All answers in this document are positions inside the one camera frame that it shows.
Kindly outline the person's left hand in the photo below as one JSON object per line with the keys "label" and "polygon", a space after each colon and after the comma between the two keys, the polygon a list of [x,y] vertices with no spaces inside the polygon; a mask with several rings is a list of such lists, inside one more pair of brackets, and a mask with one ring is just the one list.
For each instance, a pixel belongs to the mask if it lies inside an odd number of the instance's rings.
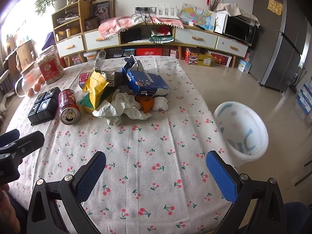
{"label": "person's left hand", "polygon": [[7,195],[9,189],[10,187],[8,184],[1,185],[1,213],[10,228],[13,230],[13,233],[20,233],[21,228],[19,220]]}

